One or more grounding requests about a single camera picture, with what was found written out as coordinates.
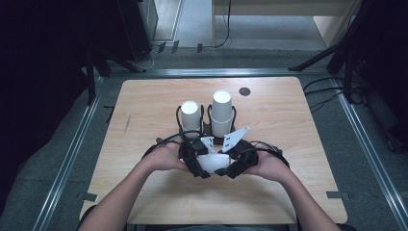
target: black curtain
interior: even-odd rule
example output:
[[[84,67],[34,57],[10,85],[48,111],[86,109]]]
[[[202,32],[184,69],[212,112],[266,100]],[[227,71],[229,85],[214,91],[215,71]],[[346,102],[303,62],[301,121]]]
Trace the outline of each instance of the black curtain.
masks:
[[[88,82],[69,2],[8,0],[0,9],[1,214],[19,166],[49,142]]]
[[[396,124],[384,125],[385,129],[401,142],[400,151],[405,151],[408,145],[408,1],[377,0],[374,6],[355,50],[358,59],[363,61],[361,75],[397,118]],[[384,124],[391,122],[387,122],[387,114],[376,112]]]

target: metal stand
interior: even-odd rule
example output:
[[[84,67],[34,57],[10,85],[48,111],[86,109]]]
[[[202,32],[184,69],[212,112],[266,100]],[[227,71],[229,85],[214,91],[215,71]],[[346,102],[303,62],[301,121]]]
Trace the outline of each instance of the metal stand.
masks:
[[[111,69],[109,68],[106,59],[112,60],[117,64],[122,65],[126,69],[132,72],[145,72],[145,69],[138,68],[127,63],[124,60],[121,60],[117,56],[111,54],[107,50],[102,48],[93,48],[89,47],[87,49],[87,76],[88,76],[88,105],[90,105],[93,99],[96,96],[95,91],[95,80],[94,80],[94,73],[93,73],[93,66],[96,67],[99,74],[103,77],[109,77],[111,75]]]
[[[344,97],[347,99],[348,103],[351,104],[351,79],[354,67],[354,50],[359,46],[359,42],[363,42],[361,41],[361,35],[364,34],[364,29],[367,30],[367,28],[363,28],[363,24],[367,25],[367,23],[363,22],[365,22],[370,8],[374,5],[373,2],[374,0],[367,0],[363,2],[360,11],[357,13],[356,17],[348,28],[347,33],[340,41],[323,52],[317,54],[315,57],[312,57],[305,63],[294,67],[289,67],[288,70],[302,71],[312,64],[315,64],[329,55],[334,54],[326,67],[327,73],[337,74],[345,64]]]

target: black cable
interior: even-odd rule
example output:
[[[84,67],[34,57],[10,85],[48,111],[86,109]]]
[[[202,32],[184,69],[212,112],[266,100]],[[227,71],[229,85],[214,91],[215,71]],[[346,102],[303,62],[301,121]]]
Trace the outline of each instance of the black cable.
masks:
[[[173,141],[174,138],[176,137],[180,137],[182,135],[188,134],[188,133],[198,133],[199,137],[203,137],[204,135],[200,132],[200,131],[196,131],[196,130],[189,130],[189,131],[184,131],[184,132],[179,132],[177,134],[174,134],[172,136],[167,137],[166,139],[161,139],[161,138],[157,138],[156,139],[156,144],[153,144],[149,149],[147,149],[147,151],[143,154],[143,156],[141,157],[142,159],[147,156],[148,154],[150,154],[154,149],[156,149],[157,147],[159,147],[160,145],[166,144],[168,142],[176,142]]]
[[[159,48],[159,47],[160,47],[159,45],[152,45],[152,48],[150,50],[144,52],[143,54],[141,54],[141,57],[138,60],[136,60],[135,63],[138,63],[138,62],[144,60],[144,58],[146,58],[146,56],[148,54],[150,54],[152,51],[154,51],[156,48]]]
[[[344,78],[341,78],[341,77],[328,77],[328,78],[322,78],[322,79],[318,79],[318,80],[315,80],[315,81],[312,81],[312,82],[310,82],[309,84],[307,84],[304,88],[303,88],[303,91],[305,91],[309,86],[311,86],[311,85],[313,85],[313,84],[315,84],[315,83],[318,83],[318,82],[321,82],[321,81],[325,81],[325,80],[344,80]]]
[[[327,90],[342,90],[343,87],[332,87],[332,88],[326,88],[326,89],[320,89],[320,90],[311,90],[311,91],[307,91],[305,92],[305,95],[309,95],[312,93],[319,93],[319,92],[323,92],[323,91],[327,91]]]
[[[312,111],[312,113],[314,113],[314,112],[320,110],[320,109],[324,106],[325,103],[329,102],[330,100],[334,99],[336,96],[338,96],[338,95],[340,95],[340,94],[342,94],[342,93],[343,93],[342,91],[341,91],[341,92],[337,92],[337,93],[335,93],[334,95],[332,95],[330,98],[328,98],[328,99],[326,99],[326,100],[324,100],[324,101],[322,101],[322,102],[319,102],[318,104],[313,105],[312,107],[310,107],[311,110],[312,110],[313,108],[317,107],[317,106],[319,106],[319,107],[316,108],[316,109],[314,109],[314,110]]]
[[[225,44],[225,42],[229,39],[229,35],[230,35],[230,25],[229,25],[230,23],[229,22],[230,22],[230,17],[231,17],[231,2],[232,2],[232,0],[229,0],[229,4],[228,4],[228,20],[227,20],[227,29],[228,29],[228,31],[227,31],[227,37],[225,38],[225,41],[223,43],[219,44],[219,45],[216,45],[216,46],[204,46],[204,47],[218,49],[219,47],[223,46]]]
[[[257,145],[259,145],[259,144],[262,144],[263,146],[266,146],[266,147],[270,148],[271,150],[273,150],[274,152],[278,153],[279,155],[283,155],[283,154],[282,154],[282,150],[279,149],[277,146],[275,146],[275,145],[273,145],[273,144],[269,144],[269,143],[264,142],[264,141],[251,141],[250,143],[253,143],[253,142],[256,142],[255,145],[254,145],[255,147],[256,147]]]
[[[259,147],[252,147],[252,148],[247,148],[245,150],[239,151],[237,153],[232,153],[229,154],[231,159],[233,160],[238,160],[241,156],[241,154],[246,153],[246,152],[253,152],[253,151],[266,151],[269,154],[272,154],[273,156],[275,156],[276,158],[278,158],[280,161],[282,161],[285,166],[287,166],[288,168],[291,168],[289,165],[289,162],[283,157],[282,153],[279,152],[278,150],[276,150],[275,148],[271,148],[271,149],[265,149],[265,148],[259,148]]]

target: metal frame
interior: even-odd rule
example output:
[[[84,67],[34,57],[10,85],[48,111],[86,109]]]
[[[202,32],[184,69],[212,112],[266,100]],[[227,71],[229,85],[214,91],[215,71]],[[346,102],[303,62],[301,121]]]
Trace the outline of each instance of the metal frame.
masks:
[[[325,69],[308,69],[301,72],[289,71],[288,69],[279,68],[220,68],[220,69],[158,69],[151,70],[149,72],[131,74],[134,79],[180,79],[180,78],[217,78],[222,76],[223,78],[236,78],[236,77],[274,77],[274,76],[293,76],[296,74],[301,75],[324,75],[327,76]],[[101,88],[102,78],[99,77],[97,83],[97,89]],[[340,87],[339,81],[333,81],[333,85]],[[396,222],[401,230],[408,230],[408,212],[406,206],[402,200],[401,195],[397,191],[392,179],[390,178],[387,170],[382,165],[382,162],[375,151],[370,137],[366,133],[364,126],[362,125],[360,118],[358,117],[354,107],[349,105],[343,95],[339,95],[339,100],[343,106],[344,112],[347,115],[348,120],[359,140],[363,151],[370,164],[378,184],[384,193],[392,212],[394,213]],[[73,168],[76,155],[81,146],[82,140],[88,130],[89,123],[93,117],[93,113],[99,102],[99,94],[96,95],[95,100],[88,105],[87,110],[83,116],[83,119],[78,127],[78,130],[72,140],[72,143],[66,153],[65,159],[61,165],[60,171],[46,197],[45,203],[41,209],[40,214],[33,230],[46,230],[49,221],[51,220],[55,208],[58,204],[60,196],[63,192],[64,185],[69,176],[70,171]]]

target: white cup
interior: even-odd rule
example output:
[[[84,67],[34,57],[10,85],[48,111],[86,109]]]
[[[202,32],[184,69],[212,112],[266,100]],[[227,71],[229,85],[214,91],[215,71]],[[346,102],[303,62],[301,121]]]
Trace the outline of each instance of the white cup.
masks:
[[[198,104],[194,101],[186,101],[181,105],[181,124],[183,131],[200,130],[200,111]],[[189,138],[198,136],[198,133],[186,134]]]
[[[219,122],[228,121],[232,116],[232,97],[228,90],[217,90],[213,95],[211,118]]]
[[[231,115],[228,120],[224,122],[220,122],[220,121],[215,120],[212,114],[213,114],[213,111],[210,111],[211,130],[212,130],[213,136],[218,137],[218,138],[223,138],[225,135],[231,133],[232,120],[234,116]]]
[[[229,155],[219,153],[199,155],[197,160],[201,167],[209,173],[214,173],[220,168],[228,168],[231,164]]]

